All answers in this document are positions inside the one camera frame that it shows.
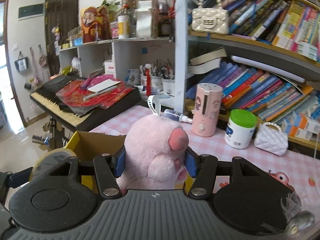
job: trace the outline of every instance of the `notebook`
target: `notebook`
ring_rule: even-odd
[[[107,79],[105,81],[102,81],[99,84],[94,85],[93,87],[88,88],[88,91],[93,92],[93,93],[98,93],[104,89],[107,89],[109,87],[112,87],[116,84],[120,83],[120,81],[113,81],[111,79]]]

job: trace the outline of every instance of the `cream quilted handbag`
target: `cream quilted handbag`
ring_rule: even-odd
[[[269,128],[268,125],[276,127],[277,130]],[[288,135],[282,132],[279,125],[272,122],[265,122],[259,125],[254,146],[275,155],[282,156],[288,149]]]
[[[219,8],[202,8],[204,0],[199,0],[199,7],[192,10],[191,28],[196,32],[228,34],[228,11],[224,10],[221,0],[216,0]]]

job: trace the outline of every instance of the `desk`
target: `desk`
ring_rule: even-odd
[[[92,132],[110,135],[127,134],[133,123],[148,114],[151,114],[149,108],[133,106],[96,127]],[[181,123],[181,125],[189,136],[189,146],[198,155],[214,155],[219,161],[231,161],[232,157],[241,156],[260,169],[273,174],[273,176],[281,177],[285,185],[288,184],[294,187],[304,204],[320,204],[320,195],[317,187],[311,182],[311,179],[314,179],[315,183],[318,182],[320,190],[320,160],[292,151],[288,151],[284,156],[280,157],[256,148],[253,145],[253,141],[246,149],[234,149],[224,141],[225,131],[223,130],[217,129],[214,136],[205,138],[195,135],[191,131],[191,124]],[[228,177],[218,176],[214,192],[228,182]]]

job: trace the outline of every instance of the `fabric hang tag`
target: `fabric hang tag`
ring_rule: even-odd
[[[154,101],[156,105],[156,109],[153,107],[152,100]],[[159,98],[157,96],[149,96],[148,97],[148,106],[152,111],[152,114],[160,115],[161,112],[161,103],[159,101]]]

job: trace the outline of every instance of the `packing tape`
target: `packing tape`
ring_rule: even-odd
[[[154,109],[152,101],[154,101],[154,103],[156,105],[156,109]],[[148,97],[148,106],[151,109],[153,114],[160,115],[161,103],[160,103],[159,98],[157,96],[149,96]]]
[[[58,163],[62,162],[70,156],[76,156],[76,154],[66,148],[59,148],[48,152],[47,154],[41,156],[36,164],[33,166],[31,171],[29,181],[39,177],[41,174],[45,173]]]

